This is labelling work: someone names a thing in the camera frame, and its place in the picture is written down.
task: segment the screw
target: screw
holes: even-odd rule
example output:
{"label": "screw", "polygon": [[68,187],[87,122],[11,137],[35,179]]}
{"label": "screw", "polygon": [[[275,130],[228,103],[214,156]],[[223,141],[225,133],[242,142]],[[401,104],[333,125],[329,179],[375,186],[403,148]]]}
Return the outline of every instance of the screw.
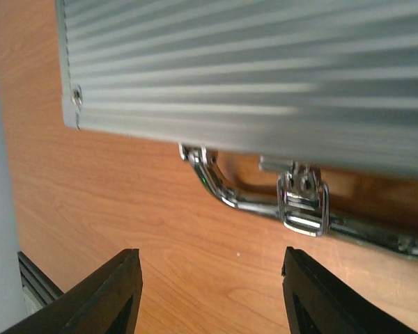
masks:
{"label": "screw", "polygon": [[71,101],[75,106],[82,105],[82,91],[79,86],[71,90]]}
{"label": "screw", "polygon": [[303,191],[308,191],[311,189],[311,182],[309,181],[308,176],[304,176],[301,180],[300,180],[300,188]]}

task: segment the chrome latch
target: chrome latch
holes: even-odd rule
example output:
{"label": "chrome latch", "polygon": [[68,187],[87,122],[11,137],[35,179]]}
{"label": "chrome latch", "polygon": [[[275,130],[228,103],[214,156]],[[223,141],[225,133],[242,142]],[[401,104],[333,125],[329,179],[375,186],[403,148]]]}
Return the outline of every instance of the chrome latch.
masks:
{"label": "chrome latch", "polygon": [[298,233],[311,237],[325,234],[330,228],[329,193],[320,178],[319,167],[292,161],[280,169],[277,179],[280,220]]}

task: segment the ridged aluminum panel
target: ridged aluminum panel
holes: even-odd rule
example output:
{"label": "ridged aluminum panel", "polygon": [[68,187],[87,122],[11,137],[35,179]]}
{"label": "ridged aluminum panel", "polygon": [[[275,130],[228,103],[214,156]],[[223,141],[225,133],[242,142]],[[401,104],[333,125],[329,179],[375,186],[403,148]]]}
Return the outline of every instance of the ridged aluminum panel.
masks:
{"label": "ridged aluminum panel", "polygon": [[80,129],[418,177],[418,0],[65,0],[58,14]]}

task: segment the metal latch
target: metal latch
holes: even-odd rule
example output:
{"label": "metal latch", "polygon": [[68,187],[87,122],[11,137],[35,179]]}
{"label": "metal latch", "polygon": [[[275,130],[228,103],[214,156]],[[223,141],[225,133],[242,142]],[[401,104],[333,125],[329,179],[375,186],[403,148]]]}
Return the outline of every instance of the metal latch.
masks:
{"label": "metal latch", "polygon": [[264,156],[258,167],[281,173],[277,179],[277,200],[280,220],[287,228],[311,237],[328,231],[329,193],[319,167]]}

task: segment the wood grain table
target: wood grain table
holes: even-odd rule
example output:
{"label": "wood grain table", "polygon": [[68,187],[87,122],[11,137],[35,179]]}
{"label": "wood grain table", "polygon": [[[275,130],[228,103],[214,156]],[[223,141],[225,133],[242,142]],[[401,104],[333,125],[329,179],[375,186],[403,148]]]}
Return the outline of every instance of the wood grain table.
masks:
{"label": "wood grain table", "polygon": [[176,144],[65,128],[54,0],[0,0],[0,97],[22,250],[67,290],[139,248],[136,333],[289,333],[289,245],[418,331],[418,262],[223,206]]}

